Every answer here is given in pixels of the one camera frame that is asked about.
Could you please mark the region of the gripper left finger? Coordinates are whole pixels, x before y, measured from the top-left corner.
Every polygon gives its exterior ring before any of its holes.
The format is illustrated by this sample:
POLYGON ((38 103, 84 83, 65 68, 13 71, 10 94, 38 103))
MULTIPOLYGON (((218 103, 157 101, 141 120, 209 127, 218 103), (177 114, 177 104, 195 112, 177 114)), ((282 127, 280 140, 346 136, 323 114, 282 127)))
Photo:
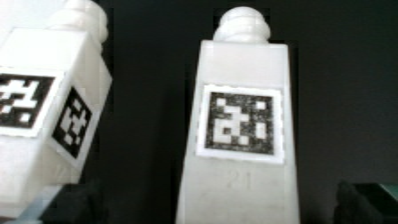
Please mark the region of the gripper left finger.
POLYGON ((106 224, 102 188, 97 181, 49 185, 19 217, 26 224, 106 224))

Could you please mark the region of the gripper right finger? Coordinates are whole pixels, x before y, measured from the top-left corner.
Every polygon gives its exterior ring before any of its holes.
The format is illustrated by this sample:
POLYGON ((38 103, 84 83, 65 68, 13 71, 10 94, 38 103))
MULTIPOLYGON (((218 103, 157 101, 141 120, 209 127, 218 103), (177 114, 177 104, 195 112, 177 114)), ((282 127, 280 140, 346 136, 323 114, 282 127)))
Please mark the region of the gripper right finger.
POLYGON ((398 224, 398 184, 340 181, 333 224, 398 224))

